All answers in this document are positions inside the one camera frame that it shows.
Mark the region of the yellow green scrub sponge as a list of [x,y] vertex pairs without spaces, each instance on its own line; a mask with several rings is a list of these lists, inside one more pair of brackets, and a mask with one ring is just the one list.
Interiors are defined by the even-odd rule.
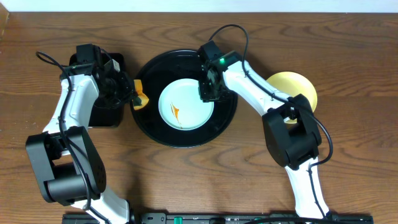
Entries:
[[143,92],[141,80],[134,80],[134,88],[136,96],[132,100],[132,103],[134,110],[137,111],[144,108],[148,104],[149,98]]

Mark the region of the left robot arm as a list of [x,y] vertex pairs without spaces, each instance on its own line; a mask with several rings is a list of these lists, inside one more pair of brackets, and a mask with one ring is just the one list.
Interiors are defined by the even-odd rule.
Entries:
[[93,44],[77,46],[68,65],[43,52],[36,56],[61,70],[62,87],[48,125],[25,143],[42,197],[82,210],[64,214],[62,223],[135,223],[130,203],[108,186],[88,134],[92,126],[118,126],[124,105],[136,95],[123,56]]

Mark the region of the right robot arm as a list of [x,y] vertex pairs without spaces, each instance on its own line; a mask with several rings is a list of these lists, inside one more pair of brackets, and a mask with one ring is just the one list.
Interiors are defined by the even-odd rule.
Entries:
[[198,49],[204,76],[199,81],[203,102],[223,101],[236,93],[262,118],[266,147],[273,160],[287,171],[295,197],[295,211],[303,218],[325,219],[326,205],[317,167],[320,131],[305,96],[290,96],[258,75],[235,51],[224,54],[210,40]]

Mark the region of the yellow plate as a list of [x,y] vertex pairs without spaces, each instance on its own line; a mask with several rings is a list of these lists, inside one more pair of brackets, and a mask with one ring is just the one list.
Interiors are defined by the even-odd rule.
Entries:
[[279,72],[270,76],[267,82],[292,97],[302,94],[309,101],[312,111],[315,111],[318,102],[317,91],[310,80],[303,75],[295,72]]

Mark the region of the light blue plate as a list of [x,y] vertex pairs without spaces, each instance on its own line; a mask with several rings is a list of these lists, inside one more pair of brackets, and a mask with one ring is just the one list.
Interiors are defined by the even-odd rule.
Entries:
[[183,78],[168,84],[159,96],[159,113],[171,128],[191,131],[203,126],[212,116],[214,103],[200,98],[198,80]]

